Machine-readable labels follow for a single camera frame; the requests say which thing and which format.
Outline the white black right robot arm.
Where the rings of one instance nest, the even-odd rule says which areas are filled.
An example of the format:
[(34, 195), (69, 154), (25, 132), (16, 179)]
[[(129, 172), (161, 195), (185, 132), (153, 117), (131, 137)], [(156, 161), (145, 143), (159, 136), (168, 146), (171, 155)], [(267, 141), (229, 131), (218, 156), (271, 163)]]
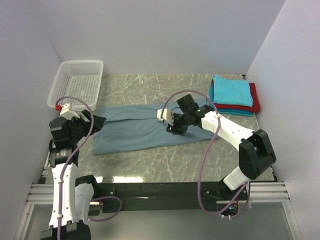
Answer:
[(223, 196), (256, 180), (277, 161), (264, 130), (245, 128), (217, 113), (212, 106), (200, 106), (190, 94), (177, 100), (177, 104), (181, 113), (172, 113), (166, 107), (157, 111), (158, 120), (168, 124), (167, 132), (184, 136), (189, 126), (199, 127), (227, 141), (238, 151), (238, 166), (219, 183), (218, 192)]

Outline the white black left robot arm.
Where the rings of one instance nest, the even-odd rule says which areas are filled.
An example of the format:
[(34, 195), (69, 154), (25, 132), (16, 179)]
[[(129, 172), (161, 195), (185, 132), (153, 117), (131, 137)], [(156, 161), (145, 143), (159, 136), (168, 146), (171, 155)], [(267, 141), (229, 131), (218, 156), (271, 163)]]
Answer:
[(42, 240), (89, 240), (90, 202), (98, 196), (93, 175), (77, 177), (81, 139), (99, 132), (106, 118), (83, 110), (67, 119), (59, 116), (49, 123), (49, 164), (53, 176), (53, 205), (49, 227), (40, 233)]

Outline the grey-blue t-shirt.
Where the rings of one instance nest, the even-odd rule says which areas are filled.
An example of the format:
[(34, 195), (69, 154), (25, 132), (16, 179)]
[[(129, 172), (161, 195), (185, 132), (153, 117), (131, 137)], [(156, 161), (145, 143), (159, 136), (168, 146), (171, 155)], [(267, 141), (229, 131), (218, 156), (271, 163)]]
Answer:
[(188, 127), (184, 136), (167, 132), (167, 124), (157, 118), (157, 111), (163, 105), (134, 104), (97, 109), (97, 115), (106, 118), (106, 121), (102, 129), (94, 134), (93, 154), (131, 152), (212, 139), (212, 132), (193, 125)]

